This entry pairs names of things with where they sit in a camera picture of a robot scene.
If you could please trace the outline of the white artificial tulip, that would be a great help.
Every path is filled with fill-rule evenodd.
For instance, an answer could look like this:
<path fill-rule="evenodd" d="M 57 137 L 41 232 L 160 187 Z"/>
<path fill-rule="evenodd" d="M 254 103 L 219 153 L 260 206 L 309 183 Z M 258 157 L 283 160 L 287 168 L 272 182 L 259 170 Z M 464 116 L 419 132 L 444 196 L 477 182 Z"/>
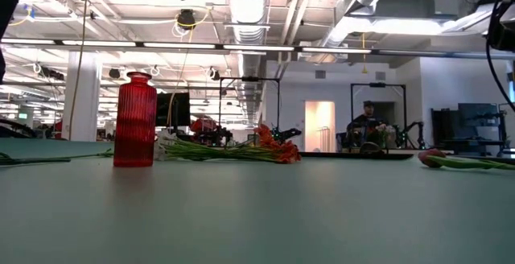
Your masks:
<path fill-rule="evenodd" d="M 154 160 L 165 161 L 171 158 L 167 153 L 167 148 L 175 144 L 176 134 L 170 134 L 166 130 L 161 130 L 156 134 L 154 141 Z"/>

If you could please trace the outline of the red artificial tulip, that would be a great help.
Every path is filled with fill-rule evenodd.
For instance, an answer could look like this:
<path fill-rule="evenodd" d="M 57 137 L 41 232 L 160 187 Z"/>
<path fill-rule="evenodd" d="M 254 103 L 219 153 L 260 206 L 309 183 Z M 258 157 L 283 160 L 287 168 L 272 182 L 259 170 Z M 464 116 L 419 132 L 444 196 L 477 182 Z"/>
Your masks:
<path fill-rule="evenodd" d="M 487 159 L 470 159 L 445 155 L 437 149 L 424 150 L 418 153 L 419 161 L 429 168 L 449 167 L 459 170 L 497 169 L 515 171 L 515 165 L 495 162 Z"/>

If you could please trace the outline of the red ribbed glass vase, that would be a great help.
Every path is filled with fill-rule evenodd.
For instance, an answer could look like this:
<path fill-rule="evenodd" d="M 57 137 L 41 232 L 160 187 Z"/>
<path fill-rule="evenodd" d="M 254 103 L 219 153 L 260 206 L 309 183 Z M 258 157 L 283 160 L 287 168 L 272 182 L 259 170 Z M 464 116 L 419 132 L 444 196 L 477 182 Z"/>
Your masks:
<path fill-rule="evenodd" d="M 151 167 L 154 162 L 157 91 L 151 75 L 129 72 L 130 82 L 120 86 L 113 165 Z"/>

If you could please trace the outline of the red background equipment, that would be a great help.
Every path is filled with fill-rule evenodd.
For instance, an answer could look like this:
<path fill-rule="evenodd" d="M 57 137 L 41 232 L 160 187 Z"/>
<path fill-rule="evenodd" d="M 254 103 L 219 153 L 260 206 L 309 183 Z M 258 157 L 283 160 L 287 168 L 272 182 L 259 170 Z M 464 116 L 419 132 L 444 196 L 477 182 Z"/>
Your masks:
<path fill-rule="evenodd" d="M 197 118 L 191 125 L 192 140 L 204 145 L 212 145 L 217 141 L 218 125 L 212 118 Z"/>

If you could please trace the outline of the lit doorway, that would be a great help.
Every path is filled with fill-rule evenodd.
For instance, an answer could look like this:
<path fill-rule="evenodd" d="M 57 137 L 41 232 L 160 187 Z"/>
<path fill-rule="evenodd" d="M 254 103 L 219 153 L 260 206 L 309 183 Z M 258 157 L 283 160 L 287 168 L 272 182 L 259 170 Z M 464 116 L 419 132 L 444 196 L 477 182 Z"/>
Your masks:
<path fill-rule="evenodd" d="M 306 152 L 336 151 L 336 108 L 333 101 L 306 101 L 304 124 Z"/>

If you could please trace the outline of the black monitor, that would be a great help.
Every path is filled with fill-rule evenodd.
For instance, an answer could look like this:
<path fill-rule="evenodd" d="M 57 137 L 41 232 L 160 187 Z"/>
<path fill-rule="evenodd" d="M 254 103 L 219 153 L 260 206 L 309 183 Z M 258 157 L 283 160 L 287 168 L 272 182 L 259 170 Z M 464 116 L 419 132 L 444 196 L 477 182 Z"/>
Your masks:
<path fill-rule="evenodd" d="M 190 126 L 189 93 L 160 93 L 156 104 L 156 127 Z"/>

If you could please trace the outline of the teal table mat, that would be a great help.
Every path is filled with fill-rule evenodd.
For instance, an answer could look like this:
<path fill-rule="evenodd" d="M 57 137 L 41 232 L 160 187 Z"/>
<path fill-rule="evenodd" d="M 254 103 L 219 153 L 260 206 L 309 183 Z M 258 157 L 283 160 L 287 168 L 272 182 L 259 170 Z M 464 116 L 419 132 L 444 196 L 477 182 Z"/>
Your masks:
<path fill-rule="evenodd" d="M 515 172 L 417 159 L 155 162 L 4 138 L 0 264 L 515 264 Z"/>

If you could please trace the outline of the person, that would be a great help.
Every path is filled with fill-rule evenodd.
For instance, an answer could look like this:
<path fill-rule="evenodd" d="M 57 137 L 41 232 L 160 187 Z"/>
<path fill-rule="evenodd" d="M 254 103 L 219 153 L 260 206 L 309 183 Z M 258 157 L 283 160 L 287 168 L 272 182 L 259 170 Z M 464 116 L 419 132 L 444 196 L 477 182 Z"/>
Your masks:
<path fill-rule="evenodd" d="M 364 142 L 379 144 L 379 135 L 376 127 L 380 124 L 388 125 L 388 121 L 375 114 L 372 101 L 363 102 L 363 113 L 352 119 L 347 125 L 347 137 L 350 147 L 361 147 Z"/>

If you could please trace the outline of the black ceiling dome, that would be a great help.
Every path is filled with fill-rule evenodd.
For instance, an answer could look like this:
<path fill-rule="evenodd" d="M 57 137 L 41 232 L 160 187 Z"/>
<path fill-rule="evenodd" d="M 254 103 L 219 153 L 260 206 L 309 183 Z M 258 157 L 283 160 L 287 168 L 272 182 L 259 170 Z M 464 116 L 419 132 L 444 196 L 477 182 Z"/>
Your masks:
<path fill-rule="evenodd" d="M 194 11 L 191 9 L 182 9 L 176 19 L 177 25 L 185 31 L 190 31 L 196 27 Z"/>

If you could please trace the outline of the background flower bouquet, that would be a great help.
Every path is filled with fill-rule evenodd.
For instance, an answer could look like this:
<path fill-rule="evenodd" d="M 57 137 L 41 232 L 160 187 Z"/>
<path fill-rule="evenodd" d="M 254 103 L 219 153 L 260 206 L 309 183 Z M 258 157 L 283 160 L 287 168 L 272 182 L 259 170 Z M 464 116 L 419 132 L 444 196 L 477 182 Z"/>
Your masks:
<path fill-rule="evenodd" d="M 379 135 L 379 144 L 382 148 L 393 149 L 397 147 L 397 131 L 391 125 L 380 124 L 376 127 Z"/>

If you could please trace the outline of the white pillar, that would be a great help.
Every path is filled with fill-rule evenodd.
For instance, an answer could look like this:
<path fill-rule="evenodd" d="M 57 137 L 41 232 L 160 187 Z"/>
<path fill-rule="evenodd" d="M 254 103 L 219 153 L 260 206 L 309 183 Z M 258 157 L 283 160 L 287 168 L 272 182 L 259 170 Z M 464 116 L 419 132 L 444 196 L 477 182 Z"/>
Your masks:
<path fill-rule="evenodd" d="M 62 138 L 80 142 L 96 140 L 102 67 L 97 53 L 68 53 Z"/>

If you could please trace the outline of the black monitor workstation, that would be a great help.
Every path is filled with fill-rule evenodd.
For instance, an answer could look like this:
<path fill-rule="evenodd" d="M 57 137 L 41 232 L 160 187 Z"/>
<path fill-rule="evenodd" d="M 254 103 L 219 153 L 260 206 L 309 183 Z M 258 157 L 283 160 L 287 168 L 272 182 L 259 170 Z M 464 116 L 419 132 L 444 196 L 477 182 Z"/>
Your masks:
<path fill-rule="evenodd" d="M 501 157 L 508 147 L 505 115 L 497 104 L 490 103 L 459 103 L 457 109 L 433 109 L 434 146 L 455 155 Z"/>

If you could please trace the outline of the black frame rig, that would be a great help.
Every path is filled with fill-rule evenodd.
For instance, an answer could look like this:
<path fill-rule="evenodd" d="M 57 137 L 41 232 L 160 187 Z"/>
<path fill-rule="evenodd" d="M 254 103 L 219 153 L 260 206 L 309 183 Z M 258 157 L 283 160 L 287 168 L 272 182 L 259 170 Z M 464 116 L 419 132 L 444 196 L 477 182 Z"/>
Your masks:
<path fill-rule="evenodd" d="M 402 111 L 403 111 L 403 128 L 404 129 L 407 129 L 407 102 L 406 102 L 406 95 L 407 95 L 407 91 L 406 91 L 406 85 L 401 85 L 401 84 L 387 84 L 387 83 L 384 83 L 384 82 L 371 82 L 371 83 L 351 83 L 350 84 L 350 100 L 351 100 L 351 119 L 354 118 L 354 97 L 355 95 L 357 94 L 357 92 L 355 93 L 354 92 L 354 87 L 355 86 L 367 86 L 367 87 L 370 87 L 370 88 L 386 88 L 386 87 L 390 87 L 392 88 L 395 92 L 396 91 L 396 88 L 399 87 L 402 89 L 402 92 L 400 93 L 401 97 L 402 97 Z M 407 138 L 408 138 L 408 135 L 407 135 L 407 131 L 404 131 L 404 130 L 401 130 L 401 134 L 404 133 L 404 135 L 398 137 L 398 146 L 402 146 L 402 147 L 408 147 L 408 143 L 407 143 Z"/>
<path fill-rule="evenodd" d="M 222 99 L 225 96 L 226 89 L 228 89 L 234 82 L 239 82 L 244 84 L 255 84 L 261 85 L 261 95 L 265 94 L 266 82 L 271 81 L 275 83 L 276 91 L 277 91 L 277 111 L 276 111 L 276 123 L 275 127 L 280 127 L 280 115 L 281 115 L 281 80 L 274 77 L 259 77 L 259 76 L 221 76 L 218 84 L 218 118 L 217 118 L 217 127 L 216 132 L 218 134 L 223 134 L 223 124 L 222 124 Z M 238 103 L 240 105 L 241 113 L 245 117 L 245 120 L 248 123 L 260 122 L 261 119 L 258 117 L 262 113 L 261 107 L 264 104 L 264 99 L 258 101 L 256 97 L 257 88 L 251 89 L 250 93 L 243 94 L 243 99 L 237 98 Z"/>

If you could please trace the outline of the long ceiling light rail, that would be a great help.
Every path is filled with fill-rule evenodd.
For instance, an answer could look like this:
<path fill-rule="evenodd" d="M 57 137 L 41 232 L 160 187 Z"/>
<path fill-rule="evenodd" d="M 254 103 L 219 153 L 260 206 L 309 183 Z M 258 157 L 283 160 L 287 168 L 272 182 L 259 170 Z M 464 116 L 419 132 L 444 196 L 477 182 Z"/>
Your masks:
<path fill-rule="evenodd" d="M 193 50 L 196 52 L 247 52 L 250 55 L 263 55 L 268 52 L 293 52 L 309 54 L 330 55 L 366 55 L 366 56 L 409 56 L 449 59 L 485 59 L 484 52 L 445 52 L 421 50 L 395 50 L 354 47 L 302 47 L 302 46 L 274 46 L 274 45 L 248 45 L 223 43 L 164 43 L 141 41 L 113 41 L 113 40 L 78 40 L 78 39 L 22 39 L 2 38 L 1 45 L 15 47 L 42 47 L 49 49 L 77 49 L 83 47 L 92 50 L 130 51 L 130 52 L 178 52 Z"/>

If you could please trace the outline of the silver ventilation duct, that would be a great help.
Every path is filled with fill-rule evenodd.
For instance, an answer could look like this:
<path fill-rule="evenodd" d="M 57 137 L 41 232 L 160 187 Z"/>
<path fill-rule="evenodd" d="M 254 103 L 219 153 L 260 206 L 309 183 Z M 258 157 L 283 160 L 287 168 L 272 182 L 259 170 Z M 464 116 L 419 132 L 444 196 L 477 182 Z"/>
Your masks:
<path fill-rule="evenodd" d="M 263 45 L 265 42 L 266 30 L 264 27 L 255 27 L 265 22 L 266 0 L 229 0 L 231 11 L 231 22 L 236 23 L 233 27 L 234 41 L 243 45 Z M 258 76 L 261 55 L 237 55 L 238 76 Z M 258 85 L 242 82 L 244 111 L 250 125 L 258 123 Z"/>
<path fill-rule="evenodd" d="M 376 12 L 379 0 L 339 0 L 336 20 L 318 42 L 318 47 L 339 47 L 345 38 L 361 28 L 361 19 L 369 19 Z"/>

